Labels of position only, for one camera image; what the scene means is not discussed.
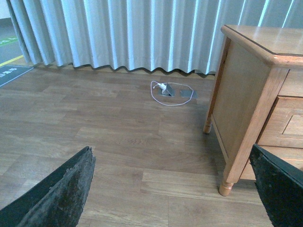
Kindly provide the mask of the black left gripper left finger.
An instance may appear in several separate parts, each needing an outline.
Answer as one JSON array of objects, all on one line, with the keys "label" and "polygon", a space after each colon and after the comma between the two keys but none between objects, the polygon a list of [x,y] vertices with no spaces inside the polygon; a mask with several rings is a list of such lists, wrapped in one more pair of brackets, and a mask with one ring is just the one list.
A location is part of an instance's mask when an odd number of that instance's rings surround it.
[{"label": "black left gripper left finger", "polygon": [[75,227],[90,190],[96,157],[84,147],[41,182],[2,208],[2,227]]}]

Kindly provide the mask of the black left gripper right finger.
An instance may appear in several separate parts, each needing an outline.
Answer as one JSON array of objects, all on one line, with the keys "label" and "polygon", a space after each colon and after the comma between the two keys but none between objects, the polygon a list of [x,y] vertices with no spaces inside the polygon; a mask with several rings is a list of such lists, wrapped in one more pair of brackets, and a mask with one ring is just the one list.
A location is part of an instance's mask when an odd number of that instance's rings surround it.
[{"label": "black left gripper right finger", "polygon": [[255,174],[256,188],[275,227],[303,225],[303,182],[270,168]]}]

